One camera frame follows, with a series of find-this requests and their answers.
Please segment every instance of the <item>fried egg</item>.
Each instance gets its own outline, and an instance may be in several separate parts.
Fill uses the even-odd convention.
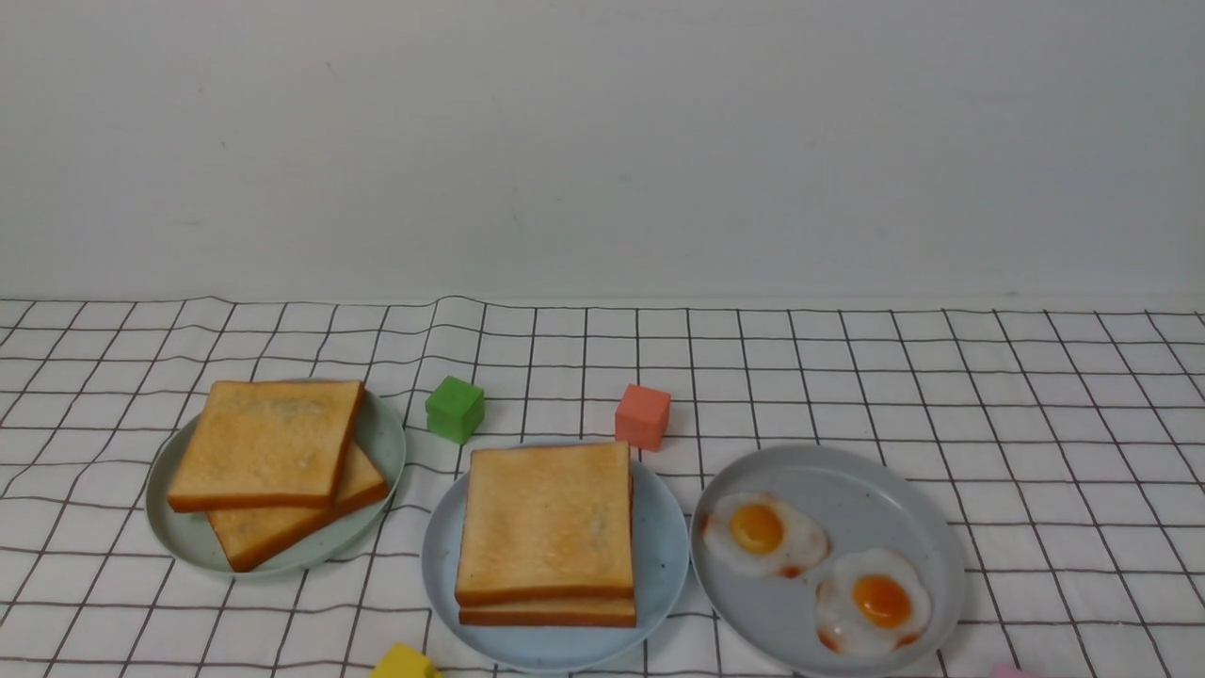
[[[913,643],[933,612],[916,570],[888,549],[836,559],[816,596],[816,633],[842,655],[884,655]]]
[[[799,577],[824,560],[828,535],[811,518],[769,493],[736,493],[716,502],[703,542],[745,577]]]

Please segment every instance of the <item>blue plate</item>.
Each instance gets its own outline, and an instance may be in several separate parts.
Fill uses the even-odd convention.
[[[455,602],[460,532],[469,474],[457,481],[431,514],[423,540],[423,584],[435,614],[470,648],[528,673],[566,673],[606,662],[639,644],[674,609],[690,564],[690,540],[677,500],[656,473],[631,462],[635,629],[464,626]]]
[[[801,579],[741,577],[703,541],[703,521],[733,493],[772,493],[818,523],[833,552]],[[962,547],[929,499],[880,464],[816,446],[782,446],[733,462],[707,484],[690,526],[694,572],[712,607],[762,654],[813,678],[911,674],[958,625],[966,595]],[[921,577],[933,615],[915,643],[875,658],[841,656],[816,636],[816,586],[850,553],[888,548]]]
[[[302,379],[299,382],[315,382]],[[272,556],[251,572],[231,572],[217,535],[204,513],[176,513],[167,506],[167,489],[184,458],[200,415],[167,440],[147,473],[146,515],[151,532],[177,560],[210,574],[254,579],[292,574],[315,567],[346,550],[376,524],[389,506],[406,466],[406,434],[398,412],[374,394],[364,393],[355,417],[355,442],[389,482],[389,495],[380,502],[345,515]]]

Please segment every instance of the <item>toy block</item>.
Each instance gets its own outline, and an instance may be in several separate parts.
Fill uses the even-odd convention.
[[[369,678],[441,678],[431,660],[418,650],[394,643]]]
[[[468,382],[448,377],[427,399],[427,429],[464,446],[486,419],[486,393]]]
[[[615,440],[657,452],[670,423],[670,395],[630,384],[615,411]]]

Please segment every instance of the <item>green cube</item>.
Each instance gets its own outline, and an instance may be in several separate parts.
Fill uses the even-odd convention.
[[[486,419],[486,393],[480,387],[448,377],[427,399],[427,429],[464,446]]]

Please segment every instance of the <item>bread slice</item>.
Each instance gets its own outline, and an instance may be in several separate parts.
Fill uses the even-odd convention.
[[[468,626],[636,626],[631,599],[559,599],[462,607]]]
[[[335,505],[330,508],[222,509],[206,514],[230,570],[251,572],[312,532],[389,495],[389,483],[372,466],[372,460],[355,441],[348,448]]]
[[[359,382],[218,382],[167,490],[178,513],[329,508]]]
[[[629,464],[623,442],[476,450],[457,602],[630,600]]]

